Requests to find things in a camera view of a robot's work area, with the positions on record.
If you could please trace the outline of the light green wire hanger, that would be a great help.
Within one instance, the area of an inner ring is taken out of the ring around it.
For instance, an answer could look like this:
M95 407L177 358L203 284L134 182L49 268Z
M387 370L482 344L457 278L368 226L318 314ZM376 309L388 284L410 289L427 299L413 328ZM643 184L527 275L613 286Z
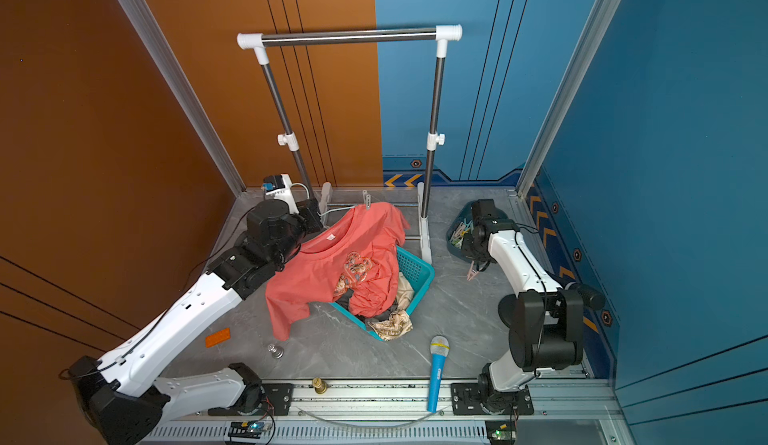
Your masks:
M367 190L367 189L354 188L354 189L347 190L344 188L335 188L328 181L324 182L319 189L317 188L311 189L312 192L318 192L317 200L319 202L320 215L322 217L326 217L327 215L334 212L351 210L360 205L365 206L363 203L363 196L362 196L363 190Z

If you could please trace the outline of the red t-shirt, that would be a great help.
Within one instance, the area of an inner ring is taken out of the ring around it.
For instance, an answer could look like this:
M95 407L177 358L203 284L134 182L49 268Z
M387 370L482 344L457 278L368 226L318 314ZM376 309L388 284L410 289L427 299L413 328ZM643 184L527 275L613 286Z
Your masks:
M287 340L292 324L310 315L310 303L334 302L348 291L348 310L354 316L372 318L389 310L397 300L397 248L408 228L399 209L379 202L349 210L302 244L266 285L274 338Z

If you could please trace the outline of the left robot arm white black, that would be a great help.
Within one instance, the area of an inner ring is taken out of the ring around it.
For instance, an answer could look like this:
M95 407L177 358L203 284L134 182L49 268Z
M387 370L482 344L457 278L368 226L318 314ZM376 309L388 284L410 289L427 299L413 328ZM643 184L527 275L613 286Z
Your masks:
M260 377L236 362L208 374L167 378L163 370L218 318L236 308L322 230L319 204L266 199L246 214L246 230L191 288L155 320L100 358L83 356L61 373L85 418L109 444L137 444L157 426L212 409L264 409Z

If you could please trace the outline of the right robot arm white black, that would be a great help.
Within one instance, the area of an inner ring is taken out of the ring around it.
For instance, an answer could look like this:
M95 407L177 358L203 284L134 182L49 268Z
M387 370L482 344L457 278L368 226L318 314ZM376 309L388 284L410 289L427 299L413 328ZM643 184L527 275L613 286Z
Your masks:
M550 274L530 251L522 226L506 217L492 199L467 204L468 223L460 251L480 273L501 268L512 292L497 313L507 327L507 350L478 376L476 400L489 414L529 410L531 382L544 370L582 362L584 302L578 286Z

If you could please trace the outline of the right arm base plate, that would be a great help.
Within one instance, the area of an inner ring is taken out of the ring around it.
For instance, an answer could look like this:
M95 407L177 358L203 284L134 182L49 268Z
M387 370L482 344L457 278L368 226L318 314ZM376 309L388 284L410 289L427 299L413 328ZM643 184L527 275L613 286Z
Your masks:
M529 390L514 392L483 391L477 383L453 383L450 385L451 406L454 415L511 415L534 414L533 399Z

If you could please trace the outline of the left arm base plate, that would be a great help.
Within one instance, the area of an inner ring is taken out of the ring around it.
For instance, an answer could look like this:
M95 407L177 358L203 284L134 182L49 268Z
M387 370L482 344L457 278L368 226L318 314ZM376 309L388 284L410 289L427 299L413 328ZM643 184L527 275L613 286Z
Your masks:
M232 406L211 408L207 414L209 416L287 416L293 391L294 385L291 383L247 385Z

